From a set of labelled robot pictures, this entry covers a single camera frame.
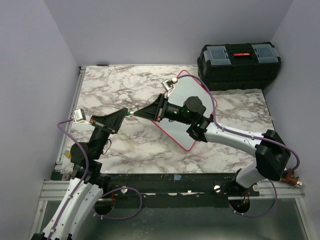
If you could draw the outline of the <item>pink framed whiteboard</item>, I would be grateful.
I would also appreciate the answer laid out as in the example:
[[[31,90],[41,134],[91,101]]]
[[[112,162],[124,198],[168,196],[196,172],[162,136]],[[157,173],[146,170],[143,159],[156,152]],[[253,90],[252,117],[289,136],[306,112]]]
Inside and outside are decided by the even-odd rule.
[[[164,116],[154,124],[189,152],[196,143],[189,132],[200,127],[202,117],[211,117],[214,105],[209,92],[187,70],[182,70],[177,78],[165,109],[165,114],[169,117]]]

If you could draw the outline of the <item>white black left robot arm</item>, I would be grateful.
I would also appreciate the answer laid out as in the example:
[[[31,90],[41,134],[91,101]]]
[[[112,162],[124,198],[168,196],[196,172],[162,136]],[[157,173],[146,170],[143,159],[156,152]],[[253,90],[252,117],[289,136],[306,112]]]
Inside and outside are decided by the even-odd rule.
[[[127,113],[124,107],[108,115],[92,115],[87,120],[83,109],[74,111],[75,123],[91,125],[94,130],[89,141],[75,141],[72,145],[73,171],[66,193],[50,222],[42,232],[33,234],[33,240],[74,240],[95,202],[110,194],[109,179],[100,175],[102,164],[98,160],[110,135],[118,133]]]

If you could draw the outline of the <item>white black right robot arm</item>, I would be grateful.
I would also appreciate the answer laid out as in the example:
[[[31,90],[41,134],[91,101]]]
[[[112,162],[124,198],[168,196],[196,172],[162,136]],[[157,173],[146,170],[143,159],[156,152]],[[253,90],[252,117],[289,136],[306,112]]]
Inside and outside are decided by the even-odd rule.
[[[182,106],[169,103],[163,93],[157,99],[137,111],[134,116],[154,122],[163,119],[188,125],[186,132],[195,141],[217,143],[243,151],[255,157],[255,163],[237,170],[231,182],[230,191],[241,196],[253,184],[268,179],[279,181],[291,153],[278,133],[245,133],[219,126],[215,117],[205,117],[206,107],[197,96],[188,97]]]

